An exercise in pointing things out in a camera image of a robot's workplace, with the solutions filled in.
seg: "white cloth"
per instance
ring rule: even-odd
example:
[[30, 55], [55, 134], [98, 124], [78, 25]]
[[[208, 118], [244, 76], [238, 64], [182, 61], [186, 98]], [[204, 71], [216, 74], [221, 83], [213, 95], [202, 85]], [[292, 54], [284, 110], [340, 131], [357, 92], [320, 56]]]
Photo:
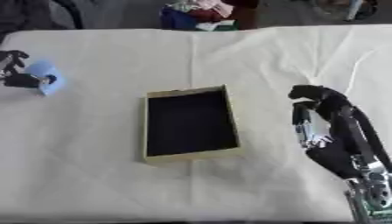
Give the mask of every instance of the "white cloth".
[[196, 28], [206, 32], [213, 32], [220, 25], [233, 25], [234, 23], [234, 20], [222, 20], [218, 23], [200, 23], [196, 25]]
[[[391, 25], [12, 34], [2, 49], [51, 60], [68, 84], [0, 88], [0, 219], [350, 221], [345, 185], [297, 143], [287, 94], [345, 91], [355, 70], [349, 97], [391, 152], [391, 45]], [[140, 162], [147, 92], [221, 84], [244, 157]]]

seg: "table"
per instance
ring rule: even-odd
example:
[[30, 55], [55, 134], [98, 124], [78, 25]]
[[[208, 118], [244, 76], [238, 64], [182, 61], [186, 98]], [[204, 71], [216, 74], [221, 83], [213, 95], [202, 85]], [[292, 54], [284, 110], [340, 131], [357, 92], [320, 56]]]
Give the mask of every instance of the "table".
[[[0, 88], [0, 218], [89, 221], [350, 221], [344, 183], [291, 127], [295, 84], [345, 91], [391, 152], [391, 25], [238, 32], [22, 31], [2, 50], [51, 60], [67, 86]], [[226, 84], [243, 157], [140, 160], [142, 98]]]

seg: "robotic hand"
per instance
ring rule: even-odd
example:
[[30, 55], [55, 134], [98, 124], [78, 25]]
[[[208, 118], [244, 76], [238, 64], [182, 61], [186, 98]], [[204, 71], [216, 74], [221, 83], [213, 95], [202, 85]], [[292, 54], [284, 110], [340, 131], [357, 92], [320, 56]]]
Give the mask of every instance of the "robotic hand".
[[6, 87], [39, 88], [41, 84], [52, 84], [56, 81], [54, 75], [39, 78], [29, 73], [19, 73], [16, 67], [25, 67], [23, 60], [29, 55], [20, 51], [0, 51], [0, 81]]
[[[392, 223], [392, 164], [366, 115], [341, 93], [327, 87], [295, 86], [293, 125], [306, 155], [346, 181], [346, 198], [358, 223]], [[314, 113], [329, 122], [316, 133]]]

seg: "black object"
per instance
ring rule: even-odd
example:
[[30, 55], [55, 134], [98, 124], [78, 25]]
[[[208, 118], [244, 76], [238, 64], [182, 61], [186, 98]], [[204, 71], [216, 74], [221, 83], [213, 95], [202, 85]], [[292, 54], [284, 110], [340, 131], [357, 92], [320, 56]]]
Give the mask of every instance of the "black object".
[[[68, 11], [76, 29], [83, 29], [81, 12], [74, 1], [53, 1]], [[0, 43], [11, 32], [58, 29], [66, 27], [52, 21], [49, 0], [0, 0]]]
[[223, 90], [150, 98], [148, 104], [148, 157], [239, 146]]
[[[289, 97], [313, 100], [295, 103], [294, 109], [299, 106], [315, 109], [331, 124], [333, 142], [327, 143], [324, 148], [308, 149], [306, 154], [309, 158], [343, 179], [360, 175], [352, 166], [351, 156], [361, 155], [369, 163], [374, 162], [376, 156], [392, 172], [389, 156], [370, 121], [343, 94], [327, 87], [300, 85], [291, 90]], [[293, 113], [294, 123], [299, 116], [299, 112]]]
[[71, 15], [73, 24], [77, 30], [82, 30], [84, 28], [83, 21], [81, 19], [81, 12], [72, 0], [52, 0], [59, 4], [61, 7], [66, 9]]

